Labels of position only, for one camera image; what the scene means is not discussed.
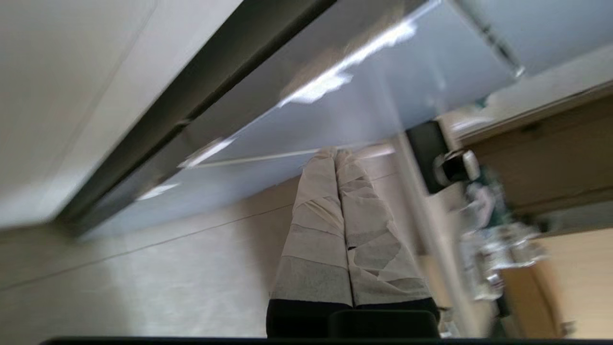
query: ceiling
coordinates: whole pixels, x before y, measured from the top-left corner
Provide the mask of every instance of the ceiling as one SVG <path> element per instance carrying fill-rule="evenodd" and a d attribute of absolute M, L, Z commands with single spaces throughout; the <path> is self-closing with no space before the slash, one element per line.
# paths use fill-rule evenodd
<path fill-rule="evenodd" d="M 0 228 L 51 220 L 240 2 L 0 3 Z"/>

